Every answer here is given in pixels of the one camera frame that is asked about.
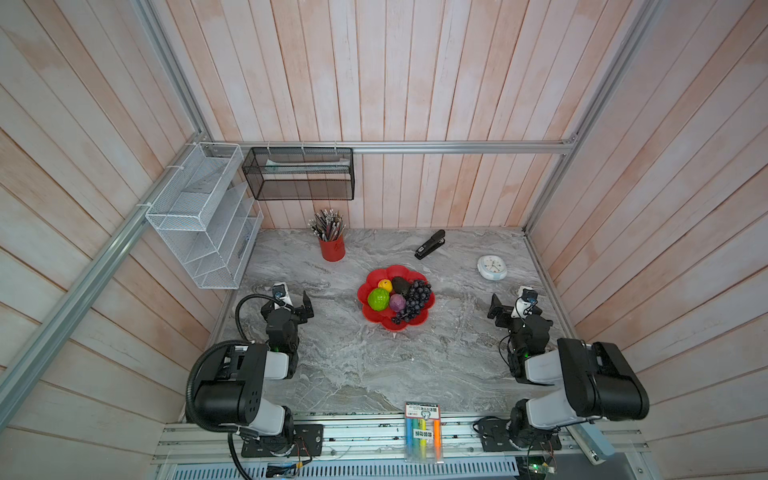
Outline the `green fake custard apple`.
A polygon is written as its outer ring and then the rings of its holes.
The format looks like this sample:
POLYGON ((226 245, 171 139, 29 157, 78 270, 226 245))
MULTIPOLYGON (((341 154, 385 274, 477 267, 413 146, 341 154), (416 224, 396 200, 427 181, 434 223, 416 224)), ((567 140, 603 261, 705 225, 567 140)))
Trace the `green fake custard apple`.
POLYGON ((382 312, 389 307, 390 293, 388 290, 377 287, 370 291, 367 296, 367 304, 370 309, 376 312, 382 312))

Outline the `yellow fake fruit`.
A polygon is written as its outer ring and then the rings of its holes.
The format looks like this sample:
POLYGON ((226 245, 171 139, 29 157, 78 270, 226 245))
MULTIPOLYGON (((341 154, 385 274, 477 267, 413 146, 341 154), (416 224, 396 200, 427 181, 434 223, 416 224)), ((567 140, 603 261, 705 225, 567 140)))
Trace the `yellow fake fruit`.
POLYGON ((391 293, 393 291, 393 284, 389 279, 382 279, 378 282, 377 287, 379 289, 385 290, 388 293, 391 293))

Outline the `purple fake fruit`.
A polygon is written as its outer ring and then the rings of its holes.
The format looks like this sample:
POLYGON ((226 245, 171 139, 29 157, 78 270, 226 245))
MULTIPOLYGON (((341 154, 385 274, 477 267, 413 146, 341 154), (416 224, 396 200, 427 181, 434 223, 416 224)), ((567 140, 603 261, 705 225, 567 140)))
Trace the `purple fake fruit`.
POLYGON ((407 300, 401 294, 394 293, 389 298, 389 308, 395 312, 400 313, 407 307, 407 300))

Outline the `dark fake grape bunch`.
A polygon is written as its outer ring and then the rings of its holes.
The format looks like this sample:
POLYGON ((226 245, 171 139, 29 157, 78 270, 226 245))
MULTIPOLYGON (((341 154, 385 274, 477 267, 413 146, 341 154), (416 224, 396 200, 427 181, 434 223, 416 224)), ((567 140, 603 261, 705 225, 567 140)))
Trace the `dark fake grape bunch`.
POLYGON ((405 297, 407 307, 400 313, 394 312, 393 323, 395 325, 411 323, 426 308, 431 297, 432 288, 430 283, 425 280, 414 280, 411 282, 409 294, 405 297))

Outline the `dark fake avocado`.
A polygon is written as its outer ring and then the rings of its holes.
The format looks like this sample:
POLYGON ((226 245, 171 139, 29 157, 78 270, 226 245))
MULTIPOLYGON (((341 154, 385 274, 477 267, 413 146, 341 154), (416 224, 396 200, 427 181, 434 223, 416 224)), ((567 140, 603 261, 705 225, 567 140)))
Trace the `dark fake avocado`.
POLYGON ((401 295, 403 297, 407 297, 411 288, 411 282, 408 281, 406 278, 397 276, 391 279, 393 292, 401 295))

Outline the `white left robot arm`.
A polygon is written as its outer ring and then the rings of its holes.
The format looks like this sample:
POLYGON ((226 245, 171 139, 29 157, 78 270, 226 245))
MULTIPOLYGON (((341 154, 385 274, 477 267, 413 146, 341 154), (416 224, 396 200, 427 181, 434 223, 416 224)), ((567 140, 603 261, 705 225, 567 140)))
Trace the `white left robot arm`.
POLYGON ((219 342, 198 358, 185 391, 186 418, 204 430, 246 439, 293 441, 295 429, 289 408, 263 398, 267 379, 293 377, 299 360, 299 327, 314 317, 308 295, 295 306, 287 294, 244 296, 234 311, 239 340, 219 342), (242 323, 246 302, 263 299, 261 314, 267 341, 251 339, 242 323))

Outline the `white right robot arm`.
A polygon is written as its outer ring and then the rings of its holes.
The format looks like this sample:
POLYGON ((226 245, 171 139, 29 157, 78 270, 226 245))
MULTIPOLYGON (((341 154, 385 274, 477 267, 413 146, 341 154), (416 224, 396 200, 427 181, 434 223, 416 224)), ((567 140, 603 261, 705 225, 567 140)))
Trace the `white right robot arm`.
POLYGON ((507 331, 502 359, 514 380, 555 389, 515 404, 508 423, 513 440, 551 436, 564 427, 598 419, 646 418, 649 396, 619 347, 560 338, 550 350, 554 322, 542 316, 537 300, 538 293, 526 288, 512 305, 494 294, 487 314, 507 331))

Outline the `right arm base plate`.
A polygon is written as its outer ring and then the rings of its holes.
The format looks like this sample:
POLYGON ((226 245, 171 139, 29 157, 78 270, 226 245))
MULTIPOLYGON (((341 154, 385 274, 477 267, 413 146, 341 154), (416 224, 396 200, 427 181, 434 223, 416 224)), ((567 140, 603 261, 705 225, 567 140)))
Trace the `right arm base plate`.
POLYGON ((560 450, 562 443, 558 431, 540 430, 524 421, 485 416, 472 424, 479 436, 484 452, 511 452, 531 450, 560 450))

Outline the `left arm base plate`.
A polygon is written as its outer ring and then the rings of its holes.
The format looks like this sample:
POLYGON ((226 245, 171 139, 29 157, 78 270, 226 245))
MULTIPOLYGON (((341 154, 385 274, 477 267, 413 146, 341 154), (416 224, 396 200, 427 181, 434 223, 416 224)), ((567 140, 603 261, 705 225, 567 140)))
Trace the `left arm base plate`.
POLYGON ((324 438, 322 424, 296 424, 284 428, 277 436, 261 436, 245 440, 241 456, 246 459, 314 458, 321 455, 324 438))

